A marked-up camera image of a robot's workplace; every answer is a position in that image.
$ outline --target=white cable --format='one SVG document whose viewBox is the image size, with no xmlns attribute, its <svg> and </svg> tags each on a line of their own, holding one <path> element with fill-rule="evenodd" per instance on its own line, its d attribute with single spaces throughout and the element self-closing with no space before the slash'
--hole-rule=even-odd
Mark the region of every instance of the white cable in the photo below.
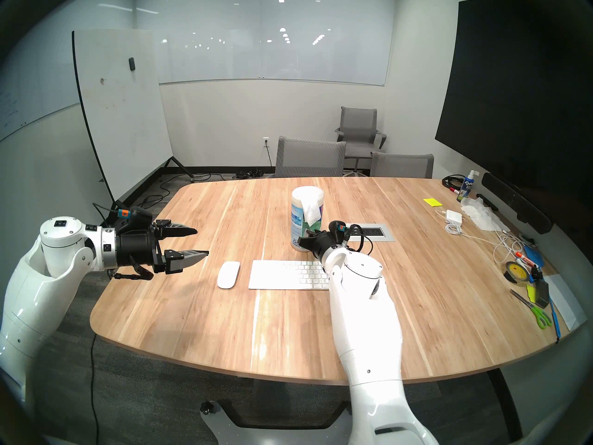
<svg viewBox="0 0 593 445">
<path fill-rule="evenodd" d="M 445 218 L 446 212 L 444 211 L 440 211 L 440 210 L 436 210 L 435 212 L 437 215 L 441 216 L 442 218 Z M 494 250 L 492 251 L 492 258 L 494 259 L 495 263 L 500 264 L 500 263 L 504 263 L 506 261 L 506 259 L 508 258 L 509 255 L 512 255 L 513 258 L 515 257 L 515 252 L 516 251 L 522 251 L 523 247 L 525 246 L 525 242 L 523 242 L 521 239 L 519 239 L 517 236 L 515 236 L 512 233 L 508 233 L 506 231 L 495 231 L 497 237 L 498 237 L 498 244 L 496 242 L 490 242 L 486 239 L 482 239 L 481 237 L 476 237 L 476 236 L 472 236 L 472 235 L 468 235 L 468 234 L 464 234 L 463 231 L 461 230 L 461 226 L 456 225 L 455 223 L 447 223 L 445 225 L 445 231 L 449 234 L 454 234 L 454 235 L 462 235 L 464 237 L 469 237 L 472 239 L 478 239 L 480 241 L 484 241 L 484 242 L 488 242 L 488 244 L 492 244 L 494 247 Z M 506 242 L 511 239 L 512 240 L 512 244 L 509 246 Z M 501 260 L 498 261 L 496 259 L 496 251 L 499 248 L 505 248 L 507 250 L 505 257 Z"/>
</svg>

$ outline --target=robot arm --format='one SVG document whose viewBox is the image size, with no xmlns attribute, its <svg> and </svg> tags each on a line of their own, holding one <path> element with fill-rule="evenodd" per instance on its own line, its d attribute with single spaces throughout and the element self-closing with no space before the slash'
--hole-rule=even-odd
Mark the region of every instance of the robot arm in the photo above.
<svg viewBox="0 0 593 445">
<path fill-rule="evenodd" d="M 29 410 L 26 385 L 34 357 L 62 322 L 85 274 L 107 270 L 115 279 L 150 280 L 153 273 L 141 265 L 174 274 L 208 255 L 204 250 L 161 251 L 160 240 L 196 234 L 193 228 L 153 222 L 150 212 L 137 207 L 126 211 L 126 218 L 120 229 L 83 224 L 71 216 L 51 218 L 14 270 L 4 298 L 0 372 L 18 385 Z M 137 274 L 116 273 L 120 266 L 133 266 Z"/>
<path fill-rule="evenodd" d="M 330 223 L 299 238 L 330 278 L 334 344 L 348 376 L 352 402 L 349 445 L 438 445 L 406 402 L 401 380 L 403 337 L 382 265 L 346 247 L 345 224 Z"/>
</svg>

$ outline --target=gray mesh chair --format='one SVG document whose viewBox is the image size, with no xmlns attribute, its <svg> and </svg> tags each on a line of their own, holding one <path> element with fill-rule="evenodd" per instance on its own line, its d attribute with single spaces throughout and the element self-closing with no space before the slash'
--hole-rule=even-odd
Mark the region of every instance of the gray mesh chair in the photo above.
<svg viewBox="0 0 593 445">
<path fill-rule="evenodd" d="M 360 159 L 371 159 L 371 153 L 376 151 L 375 135 L 381 135 L 382 149 L 387 135 L 377 130 L 377 109 L 365 110 L 363 108 L 342 107 L 340 127 L 336 129 L 338 141 L 346 142 L 346 159 L 355 159 L 354 172 L 346 175 L 361 175 L 358 172 L 358 161 Z"/>
<path fill-rule="evenodd" d="M 274 177 L 341 177 L 345 142 L 314 142 L 280 136 Z"/>
<path fill-rule="evenodd" d="M 411 177 L 432 179 L 432 154 L 373 153 L 371 177 Z"/>
</svg>

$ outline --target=spray bottle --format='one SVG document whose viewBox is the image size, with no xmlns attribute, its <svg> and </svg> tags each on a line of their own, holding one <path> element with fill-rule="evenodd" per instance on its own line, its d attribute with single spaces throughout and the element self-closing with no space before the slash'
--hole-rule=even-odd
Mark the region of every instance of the spray bottle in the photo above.
<svg viewBox="0 0 593 445">
<path fill-rule="evenodd" d="M 470 174 L 463 180 L 461 184 L 461 188 L 459 189 L 459 194 L 457 195 L 457 200 L 461 202 L 464 197 L 470 195 L 471 187 L 474 184 L 474 176 L 479 176 L 480 173 L 472 170 Z"/>
</svg>

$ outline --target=whiteboard stand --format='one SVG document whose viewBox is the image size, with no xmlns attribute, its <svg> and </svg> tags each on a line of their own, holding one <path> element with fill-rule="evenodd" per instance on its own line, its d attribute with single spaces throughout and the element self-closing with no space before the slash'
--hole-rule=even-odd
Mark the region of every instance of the whiteboard stand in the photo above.
<svg viewBox="0 0 593 445">
<path fill-rule="evenodd" d="M 173 161 L 165 123 L 152 33 L 130 29 L 72 32 L 74 75 L 88 138 L 112 209 L 162 163 Z"/>
</svg>

